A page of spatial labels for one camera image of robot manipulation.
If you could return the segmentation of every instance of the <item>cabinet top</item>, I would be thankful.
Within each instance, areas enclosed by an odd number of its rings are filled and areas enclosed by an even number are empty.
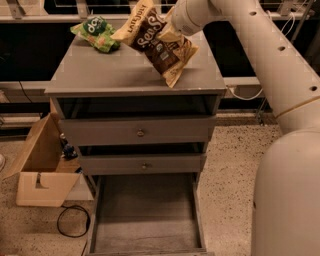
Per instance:
[[[124,20],[112,20],[115,28]],[[169,88],[144,54],[124,43],[100,53],[75,37],[45,93],[51,97],[224,94],[225,85],[203,32],[189,39],[199,46],[181,77]]]

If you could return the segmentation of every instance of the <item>brown chip bag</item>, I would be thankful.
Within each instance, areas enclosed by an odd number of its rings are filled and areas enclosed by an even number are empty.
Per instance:
[[[144,52],[166,22],[158,14],[152,0],[140,0],[129,19],[111,38]]]
[[[157,15],[152,0],[140,0],[128,21],[111,38],[144,52],[173,88],[198,46],[181,33],[173,33],[171,14],[172,9],[163,20]]]
[[[196,53],[198,47],[182,37],[182,41],[166,43],[155,39],[145,54],[155,69],[166,79],[170,88],[178,81],[183,68],[189,59]]]

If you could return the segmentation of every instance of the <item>closed drawer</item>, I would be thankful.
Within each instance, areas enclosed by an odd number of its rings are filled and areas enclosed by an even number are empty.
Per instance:
[[[86,175],[201,172],[205,161],[205,154],[79,157]]]
[[[61,120],[70,143],[82,145],[123,145],[209,141],[214,117],[192,119],[93,121]]]

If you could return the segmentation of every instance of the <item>green chip bag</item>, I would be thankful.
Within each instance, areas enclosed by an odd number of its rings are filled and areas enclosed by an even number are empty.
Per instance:
[[[70,28],[71,32],[90,43],[101,52],[111,52],[119,49],[120,43],[110,36],[115,33],[111,24],[102,17],[89,19]]]

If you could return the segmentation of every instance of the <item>gray cabinet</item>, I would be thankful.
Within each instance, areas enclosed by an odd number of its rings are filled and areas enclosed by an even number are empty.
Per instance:
[[[101,54],[76,38],[46,90],[99,176],[87,255],[206,253],[196,186],[225,86],[204,35],[191,40],[173,89],[129,47]]]

